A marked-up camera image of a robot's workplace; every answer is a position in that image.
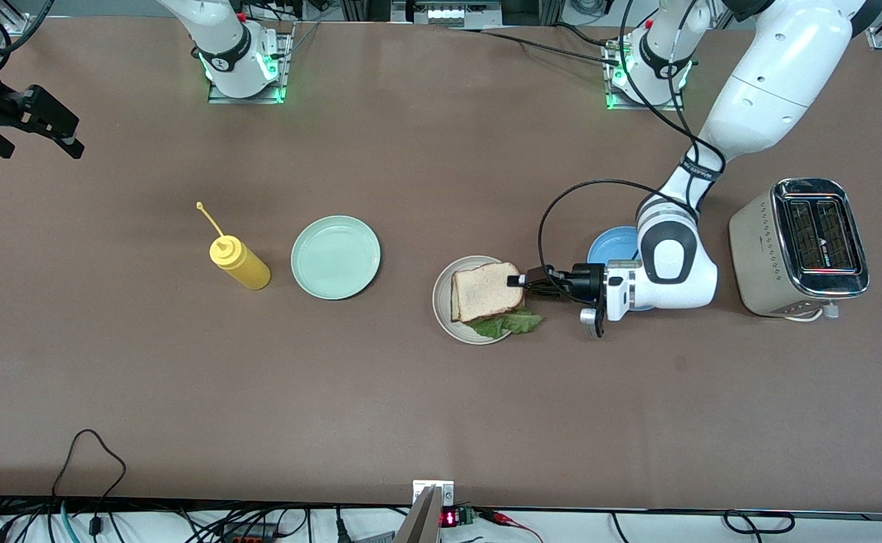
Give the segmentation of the grey metal bar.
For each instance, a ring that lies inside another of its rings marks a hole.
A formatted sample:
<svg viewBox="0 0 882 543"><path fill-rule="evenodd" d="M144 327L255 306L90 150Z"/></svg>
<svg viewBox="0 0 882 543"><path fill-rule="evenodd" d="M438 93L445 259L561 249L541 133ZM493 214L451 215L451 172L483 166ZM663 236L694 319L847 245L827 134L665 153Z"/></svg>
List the grey metal bar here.
<svg viewBox="0 0 882 543"><path fill-rule="evenodd" d="M392 543L438 543L443 508L443 486L435 483L421 488Z"/></svg>

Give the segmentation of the black control box with lights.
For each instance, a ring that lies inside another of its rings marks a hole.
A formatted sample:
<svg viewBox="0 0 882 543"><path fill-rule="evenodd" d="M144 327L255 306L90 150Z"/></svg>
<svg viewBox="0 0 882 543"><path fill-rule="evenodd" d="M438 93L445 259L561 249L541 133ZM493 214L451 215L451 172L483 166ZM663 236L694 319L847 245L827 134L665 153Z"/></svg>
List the black control box with lights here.
<svg viewBox="0 0 882 543"><path fill-rule="evenodd" d="M503 26L500 0L390 0L389 21L455 29Z"/></svg>

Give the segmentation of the silver metal bracket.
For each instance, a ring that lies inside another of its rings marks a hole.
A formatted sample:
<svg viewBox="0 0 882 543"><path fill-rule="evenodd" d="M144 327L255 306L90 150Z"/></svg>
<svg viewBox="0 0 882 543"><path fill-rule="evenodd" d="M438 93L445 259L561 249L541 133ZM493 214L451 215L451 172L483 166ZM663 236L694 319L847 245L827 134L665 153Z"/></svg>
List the silver metal bracket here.
<svg viewBox="0 0 882 543"><path fill-rule="evenodd" d="M423 491L436 489L444 508L454 505L455 482L450 479L415 479L412 481L412 503L417 502Z"/></svg>

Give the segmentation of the pale green plate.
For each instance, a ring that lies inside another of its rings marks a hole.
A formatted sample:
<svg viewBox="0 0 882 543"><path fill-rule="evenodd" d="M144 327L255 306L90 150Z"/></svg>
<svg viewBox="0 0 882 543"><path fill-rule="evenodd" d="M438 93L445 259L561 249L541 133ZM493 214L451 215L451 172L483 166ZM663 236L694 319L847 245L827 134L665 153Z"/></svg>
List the pale green plate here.
<svg viewBox="0 0 882 543"><path fill-rule="evenodd" d="M352 216L318 219L296 238L290 254L294 281L314 298L348 299L364 291L381 264L378 235Z"/></svg>

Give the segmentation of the yellow mustard squeeze bottle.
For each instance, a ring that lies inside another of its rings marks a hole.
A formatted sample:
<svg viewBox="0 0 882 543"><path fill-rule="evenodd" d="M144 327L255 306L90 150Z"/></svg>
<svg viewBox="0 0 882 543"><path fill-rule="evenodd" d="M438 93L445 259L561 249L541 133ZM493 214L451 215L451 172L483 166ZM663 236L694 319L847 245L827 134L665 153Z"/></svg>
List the yellow mustard squeeze bottle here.
<svg viewBox="0 0 882 543"><path fill-rule="evenodd" d="M210 260L222 271L248 290L259 291L270 282L269 267L248 246L235 236L228 236L221 230L214 218L204 209L200 201L196 203L199 210L210 221L217 237L209 249Z"/></svg>

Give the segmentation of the beige and chrome toaster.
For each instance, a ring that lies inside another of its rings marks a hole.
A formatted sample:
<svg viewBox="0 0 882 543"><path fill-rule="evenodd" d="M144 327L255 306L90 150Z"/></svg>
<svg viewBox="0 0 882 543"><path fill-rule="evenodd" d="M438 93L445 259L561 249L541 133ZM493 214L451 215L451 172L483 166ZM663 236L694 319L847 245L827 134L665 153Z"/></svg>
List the beige and chrome toaster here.
<svg viewBox="0 0 882 543"><path fill-rule="evenodd" d="M830 179L773 183L731 217L728 238L740 298L762 317L837 319L871 284L847 193Z"/></svg>

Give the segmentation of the red alligator clip lead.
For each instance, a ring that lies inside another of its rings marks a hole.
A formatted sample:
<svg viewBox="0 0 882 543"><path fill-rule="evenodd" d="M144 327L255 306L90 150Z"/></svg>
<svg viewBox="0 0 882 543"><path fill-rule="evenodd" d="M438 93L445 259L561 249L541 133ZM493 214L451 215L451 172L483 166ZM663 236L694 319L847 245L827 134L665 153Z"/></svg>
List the red alligator clip lead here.
<svg viewBox="0 0 882 543"><path fill-rule="evenodd" d="M479 518L482 518L487 522L495 523L495 525L502 526L503 528L524 530L524 532L533 535L534 538L537 539L537 543L545 543L540 534L523 525L523 523L518 523L516 520L502 512L486 508L474 508L474 511L476 516L479 516Z"/></svg>

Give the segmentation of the beige plate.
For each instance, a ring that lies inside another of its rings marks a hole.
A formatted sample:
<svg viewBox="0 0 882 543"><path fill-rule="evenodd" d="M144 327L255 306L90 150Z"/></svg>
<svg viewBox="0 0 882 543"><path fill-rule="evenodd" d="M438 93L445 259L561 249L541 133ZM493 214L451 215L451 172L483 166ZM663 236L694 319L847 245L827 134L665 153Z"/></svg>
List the beige plate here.
<svg viewBox="0 0 882 543"><path fill-rule="evenodd" d="M489 256L468 256L459 259L458 261L452 262L452 264L448 265L448 267L441 272L441 275L438 276L437 282L435 283L433 288L432 305L437 322L441 324L441 326L446 331L446 333L449 334L449 336L452 336L456 340L463 343L471 345L488 345L501 341L511 334L504 334L504 336L498 339L479 336L479 334L476 333L475 330L472 330L471 327L468 327L467 323L451 321L450 289L452 274L454 274L454 272L461 271L462 269L472 269L475 267L479 267L480 265L488 264L489 262L502 261Z"/></svg>

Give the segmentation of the blue plate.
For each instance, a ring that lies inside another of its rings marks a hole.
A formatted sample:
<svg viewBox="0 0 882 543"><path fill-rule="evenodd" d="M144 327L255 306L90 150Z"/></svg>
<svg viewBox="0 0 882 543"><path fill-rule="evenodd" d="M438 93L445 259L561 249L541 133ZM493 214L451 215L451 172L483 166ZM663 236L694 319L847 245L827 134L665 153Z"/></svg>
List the blue plate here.
<svg viewBox="0 0 882 543"><path fill-rule="evenodd" d="M588 262L604 267L601 293L605 296L605 315L611 321L653 307L637 238L634 226L614 227L600 234L588 251Z"/></svg>

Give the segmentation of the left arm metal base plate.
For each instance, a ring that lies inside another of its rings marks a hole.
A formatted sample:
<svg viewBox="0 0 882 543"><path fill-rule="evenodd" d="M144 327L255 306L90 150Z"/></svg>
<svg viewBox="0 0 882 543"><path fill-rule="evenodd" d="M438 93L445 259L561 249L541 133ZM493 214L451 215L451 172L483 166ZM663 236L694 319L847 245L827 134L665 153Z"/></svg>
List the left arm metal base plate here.
<svg viewBox="0 0 882 543"><path fill-rule="evenodd" d="M652 75L651 67L636 58L630 40L625 41L621 49L618 40L606 41L600 51L604 59L614 61L614 65L603 68L609 109L645 110L652 106L666 111L684 106L682 90L693 68L692 62L686 62L674 76L662 79Z"/></svg>

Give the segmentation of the green lettuce leaf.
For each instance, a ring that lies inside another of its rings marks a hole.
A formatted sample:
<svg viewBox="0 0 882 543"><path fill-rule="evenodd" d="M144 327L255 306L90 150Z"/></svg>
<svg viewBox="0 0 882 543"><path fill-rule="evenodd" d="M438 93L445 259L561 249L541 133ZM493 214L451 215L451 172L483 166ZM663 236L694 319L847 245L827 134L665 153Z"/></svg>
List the green lettuce leaf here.
<svg viewBox="0 0 882 543"><path fill-rule="evenodd" d="M467 323L479 336L498 339L504 334L530 333L540 326L544 317L521 305L500 314L478 318Z"/></svg>

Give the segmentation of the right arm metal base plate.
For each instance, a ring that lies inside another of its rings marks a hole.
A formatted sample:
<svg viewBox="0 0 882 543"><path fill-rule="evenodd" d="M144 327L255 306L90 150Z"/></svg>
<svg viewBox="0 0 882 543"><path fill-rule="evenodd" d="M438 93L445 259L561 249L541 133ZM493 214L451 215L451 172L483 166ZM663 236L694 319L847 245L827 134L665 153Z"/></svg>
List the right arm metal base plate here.
<svg viewBox="0 0 882 543"><path fill-rule="evenodd" d="M251 51L244 57L257 69L242 69L241 75L263 85L252 95L233 97L225 94L211 75L210 66L204 65L204 75L209 82L207 102L210 104L282 104L285 103L289 72L292 68L293 49L296 40L294 33L278 32L270 27L259 27L257 37L252 38Z"/></svg>

